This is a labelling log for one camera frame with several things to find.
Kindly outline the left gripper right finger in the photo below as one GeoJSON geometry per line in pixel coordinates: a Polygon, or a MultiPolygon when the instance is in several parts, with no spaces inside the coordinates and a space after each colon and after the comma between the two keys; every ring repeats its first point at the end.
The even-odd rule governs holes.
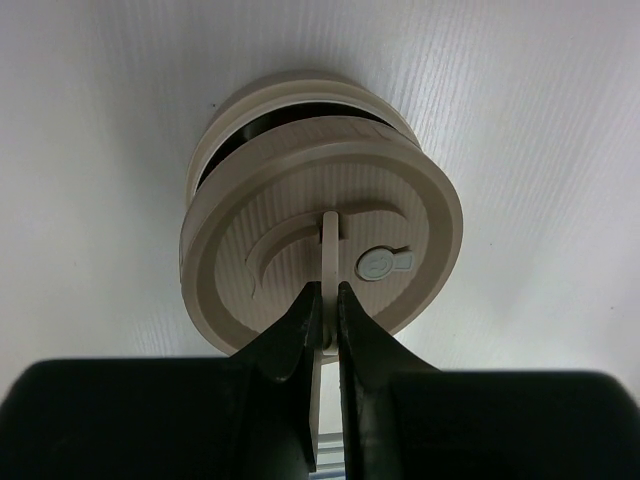
{"type": "Polygon", "coordinates": [[[639,409],[589,371],[441,371],[339,287],[350,479],[635,479],[639,409]]]}

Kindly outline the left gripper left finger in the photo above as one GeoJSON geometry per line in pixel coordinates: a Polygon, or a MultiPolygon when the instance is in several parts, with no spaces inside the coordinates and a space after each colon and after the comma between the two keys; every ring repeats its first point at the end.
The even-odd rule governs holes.
{"type": "Polygon", "coordinates": [[[322,299],[228,358],[56,359],[1,405],[5,479],[305,479],[316,468],[322,299]]]}

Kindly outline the beige round lid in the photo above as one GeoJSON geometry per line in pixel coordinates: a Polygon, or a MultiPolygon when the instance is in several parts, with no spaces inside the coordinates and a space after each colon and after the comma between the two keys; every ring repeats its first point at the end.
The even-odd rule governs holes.
{"type": "Polygon", "coordinates": [[[412,140],[347,116],[296,121],[234,151],[192,194],[180,238],[187,312],[234,354],[309,282],[347,282],[396,333],[449,278],[463,236],[458,194],[412,140]]]}

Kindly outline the beige-based steel container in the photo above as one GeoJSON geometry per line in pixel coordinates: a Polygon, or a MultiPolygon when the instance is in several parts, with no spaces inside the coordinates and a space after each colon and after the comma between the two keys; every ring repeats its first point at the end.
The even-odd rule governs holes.
{"type": "Polygon", "coordinates": [[[279,126],[328,116],[376,121],[419,143],[399,112],[350,79],[317,71],[266,76],[235,92],[216,110],[187,170],[186,202],[213,169],[245,143],[279,126]]]}

